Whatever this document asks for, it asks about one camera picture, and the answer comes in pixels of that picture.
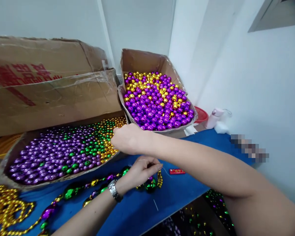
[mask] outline silver watch band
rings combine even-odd
[[[121,202],[122,200],[122,196],[120,196],[116,190],[116,182],[117,180],[113,180],[110,182],[110,184],[108,185],[108,189],[109,191],[111,192],[112,196],[114,197],[114,199],[117,201],[117,202]]]

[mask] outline blue table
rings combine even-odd
[[[211,129],[196,133],[184,139],[229,153],[249,165],[253,164],[250,158],[242,154],[239,149],[236,149],[230,143],[230,136],[227,134],[217,134]],[[113,163],[107,163],[97,171],[80,176],[74,180],[55,183],[37,191],[23,193],[21,198],[24,201],[36,202],[37,206],[25,221],[13,229],[26,229],[29,225],[33,224],[39,218],[42,211],[56,196],[63,192],[68,184],[76,181],[87,182],[96,177],[105,177],[107,173],[118,173],[124,166],[133,164],[137,157],[129,156]],[[169,169],[177,167],[167,162],[163,162],[163,164],[162,188],[157,189],[153,194],[138,192],[136,190],[132,190],[126,194],[123,201],[116,206],[104,223],[98,233],[99,236],[141,235],[209,190],[209,187],[198,182],[189,174],[169,175]],[[50,222],[50,228],[52,230],[58,229],[77,213],[82,208],[83,201],[89,197],[94,189],[89,188],[81,195],[63,204],[60,212]],[[37,235],[40,231],[39,226],[37,226],[27,235]]]

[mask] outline red container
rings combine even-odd
[[[195,107],[195,109],[196,109],[196,112],[198,113],[198,119],[195,121],[195,123],[202,123],[208,120],[209,115],[204,110],[202,110],[199,107]]]

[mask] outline white bottle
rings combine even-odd
[[[220,108],[215,108],[212,111],[212,114],[209,116],[207,123],[205,124],[206,129],[212,129],[216,123],[220,120],[221,116],[223,115],[224,110]]]

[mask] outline cardboard box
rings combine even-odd
[[[88,125],[88,124],[93,124],[93,123],[96,123],[96,122],[100,122],[103,119],[110,119],[110,118],[122,117],[122,116],[126,117],[127,124],[128,124],[128,119],[127,119],[126,114],[124,113],[124,111],[120,110],[120,111],[117,111],[117,112],[113,112],[113,113],[109,113],[109,114],[103,114],[101,116],[97,116],[97,117],[94,117],[94,118],[89,118],[89,119],[82,120],[82,121],[76,121],[76,122],[72,122],[72,123],[65,124],[65,125],[66,126],[67,125],[70,125],[70,126]],[[98,167],[94,167],[91,170],[82,171],[82,172],[80,172],[78,174],[66,175],[66,176],[64,176],[62,178],[59,178],[57,180],[54,180],[52,182],[41,183],[41,184],[33,185],[33,186],[27,186],[27,185],[23,185],[23,184],[19,184],[19,183],[14,182],[12,179],[9,178],[9,175],[7,175],[7,172],[9,170],[9,166],[12,165],[14,160],[19,157],[20,151],[22,151],[26,145],[29,145],[29,143],[34,138],[37,138],[41,132],[42,132],[42,130],[35,130],[35,131],[30,131],[30,132],[24,133],[21,136],[21,138],[19,139],[19,141],[14,144],[14,146],[10,149],[10,151],[4,157],[4,159],[0,163],[0,174],[1,174],[1,179],[4,181],[5,184],[7,184],[7,185],[9,185],[10,187],[13,187],[13,188],[20,189],[22,191],[30,191],[30,190],[33,190],[33,189],[37,189],[37,188],[46,186],[48,184],[74,179],[74,178],[76,178],[78,176],[81,176],[81,175],[84,175],[86,173],[95,171],[98,168],[100,168],[101,166],[105,165],[107,162],[109,162],[109,161],[111,161],[113,159],[118,159],[119,156],[123,155],[122,153],[118,152],[114,156],[112,156],[107,162],[101,164]]]
[[[106,64],[79,40],[0,37],[0,136],[122,110]]]
[[[123,76],[123,84],[118,86],[118,95],[119,100],[126,111],[129,120],[132,123],[136,122],[134,121],[133,117],[131,117],[131,114],[125,107],[125,102],[123,99],[123,95],[126,93],[125,83],[124,83],[124,74],[128,72],[152,72],[152,71],[158,71],[162,74],[166,74],[167,76],[171,77],[171,81],[174,84],[178,84],[180,89],[183,89],[186,92],[186,95],[188,94],[185,90],[185,87],[183,83],[180,80],[180,77],[175,70],[173,64],[170,62],[169,58],[165,55],[160,55],[156,53],[146,52],[146,51],[139,51],[139,50],[132,50],[132,49],[122,49],[122,55],[120,60],[120,66],[122,70],[122,76]],[[195,107],[191,103],[190,107],[194,110],[194,117],[190,123],[188,123],[185,126],[181,126],[179,128],[173,128],[168,129],[164,131],[154,131],[155,133],[165,134],[168,135],[172,132],[176,132],[178,130],[185,129],[186,127],[192,125],[197,119],[198,119],[198,113],[196,112]]]

